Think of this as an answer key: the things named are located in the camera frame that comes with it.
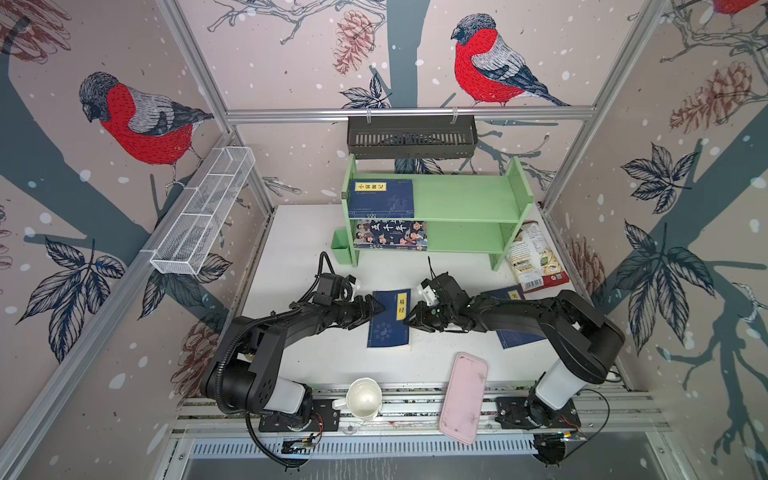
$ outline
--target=book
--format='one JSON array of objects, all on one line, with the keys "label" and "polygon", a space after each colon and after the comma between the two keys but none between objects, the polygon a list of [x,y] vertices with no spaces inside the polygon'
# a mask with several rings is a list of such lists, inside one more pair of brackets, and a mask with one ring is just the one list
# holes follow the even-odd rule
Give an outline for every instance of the book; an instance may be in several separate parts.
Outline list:
[{"label": "book", "polygon": [[[519,285],[508,286],[498,290],[489,290],[483,292],[488,296],[498,298],[499,300],[525,300],[523,289]],[[512,330],[496,330],[498,341],[502,343],[503,349],[509,349],[513,346],[525,345],[526,343],[538,342],[543,340],[541,335],[533,333],[514,332]]]},{"label": "book", "polygon": [[403,324],[411,306],[411,290],[375,291],[373,298],[384,306],[368,326],[368,348],[410,350],[409,328]]},{"label": "book", "polygon": [[413,218],[410,180],[352,180],[349,218]]},{"label": "book", "polygon": [[427,223],[418,220],[357,220],[355,248],[427,250]]}]

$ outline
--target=white tabletop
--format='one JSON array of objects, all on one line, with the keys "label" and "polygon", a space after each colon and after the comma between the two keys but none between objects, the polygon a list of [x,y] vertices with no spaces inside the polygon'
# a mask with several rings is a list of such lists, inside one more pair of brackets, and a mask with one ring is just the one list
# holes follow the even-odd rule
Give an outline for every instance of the white tabletop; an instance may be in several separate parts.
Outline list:
[{"label": "white tabletop", "polygon": [[[539,220],[554,248],[535,207],[529,219]],[[298,300],[312,284],[323,250],[331,257],[336,273],[358,279],[358,294],[411,288],[411,307],[421,300],[415,289],[429,277],[426,253],[364,251],[357,268],[340,266],[330,249],[333,231],[339,228],[344,228],[340,205],[279,206],[243,315],[258,318],[272,310],[287,310],[288,304]],[[486,254],[429,256],[436,274],[448,271],[470,296],[517,283],[507,263],[494,272]],[[526,298],[545,298],[572,289],[566,283],[530,293]],[[536,380],[557,359],[547,340],[504,350],[493,332],[427,333],[411,329],[410,351],[369,349],[368,328],[363,325],[351,331],[328,329],[294,343],[283,352],[280,376],[309,384],[350,383],[365,376],[382,383],[448,382],[455,354],[467,352],[488,362],[489,382],[521,382]]]}]

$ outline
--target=bird illustration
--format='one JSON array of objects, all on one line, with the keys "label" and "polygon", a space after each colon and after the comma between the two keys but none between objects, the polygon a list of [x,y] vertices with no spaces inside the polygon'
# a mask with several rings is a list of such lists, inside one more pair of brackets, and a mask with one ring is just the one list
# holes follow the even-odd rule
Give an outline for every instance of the bird illustration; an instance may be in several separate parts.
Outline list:
[{"label": "bird illustration", "polygon": [[184,185],[176,180],[176,162],[187,150],[192,150],[202,163],[192,148],[192,136],[200,124],[214,117],[212,114],[185,107],[165,95],[145,94],[103,71],[83,81],[80,102],[88,121],[98,118],[133,158],[173,168],[173,179],[165,186],[166,195],[172,186]]},{"label": "bird illustration", "polygon": [[451,35],[456,40],[456,81],[475,99],[498,102],[512,98],[539,97],[555,105],[567,105],[549,94],[525,64],[525,59],[507,46],[490,15],[467,15]]}]

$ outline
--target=white mesh basket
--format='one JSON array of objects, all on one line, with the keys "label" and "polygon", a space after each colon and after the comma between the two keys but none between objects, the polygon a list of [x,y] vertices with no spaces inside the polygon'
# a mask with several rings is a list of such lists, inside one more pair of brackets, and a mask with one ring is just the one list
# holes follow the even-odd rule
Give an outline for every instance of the white mesh basket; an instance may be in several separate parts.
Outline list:
[{"label": "white mesh basket", "polygon": [[160,273],[200,272],[253,163],[248,147],[221,150],[150,260]]}]

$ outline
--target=dark metal basket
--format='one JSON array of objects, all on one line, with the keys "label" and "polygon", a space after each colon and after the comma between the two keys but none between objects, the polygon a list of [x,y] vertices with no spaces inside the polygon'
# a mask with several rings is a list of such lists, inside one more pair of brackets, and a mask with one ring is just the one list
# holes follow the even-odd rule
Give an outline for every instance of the dark metal basket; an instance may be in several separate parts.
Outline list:
[{"label": "dark metal basket", "polygon": [[478,132],[473,115],[350,117],[346,143],[355,158],[468,158]]}]

